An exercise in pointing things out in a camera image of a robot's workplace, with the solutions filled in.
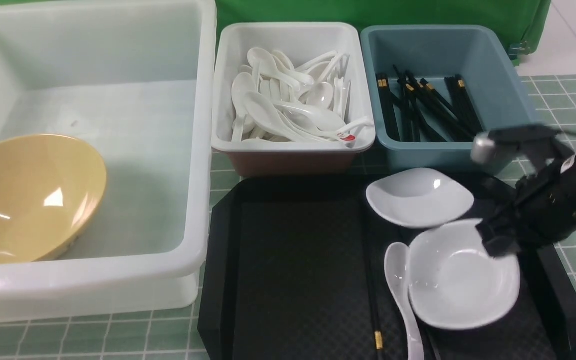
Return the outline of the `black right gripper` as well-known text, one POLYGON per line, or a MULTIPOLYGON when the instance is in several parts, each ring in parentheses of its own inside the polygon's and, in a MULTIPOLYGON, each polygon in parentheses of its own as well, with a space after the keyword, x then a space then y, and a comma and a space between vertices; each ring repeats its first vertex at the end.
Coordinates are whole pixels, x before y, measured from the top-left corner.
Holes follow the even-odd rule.
POLYGON ((524 156, 534 173, 516 183, 512 199, 477 225, 493 258, 535 251, 576 232, 576 151, 558 140, 563 130, 522 125, 478 133, 471 160, 480 166, 524 156))

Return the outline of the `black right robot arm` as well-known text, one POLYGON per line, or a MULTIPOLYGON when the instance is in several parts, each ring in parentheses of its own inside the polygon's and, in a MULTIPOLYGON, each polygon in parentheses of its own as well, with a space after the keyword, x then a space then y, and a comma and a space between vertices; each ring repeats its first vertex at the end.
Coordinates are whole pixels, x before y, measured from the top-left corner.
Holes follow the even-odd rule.
POLYGON ((523 156, 534 167, 534 173, 516 183, 513 198, 477 225, 489 256, 536 251, 576 232, 576 151, 558 140, 562 133, 533 124, 474 137, 470 152, 474 163, 483 166, 499 158, 523 156))

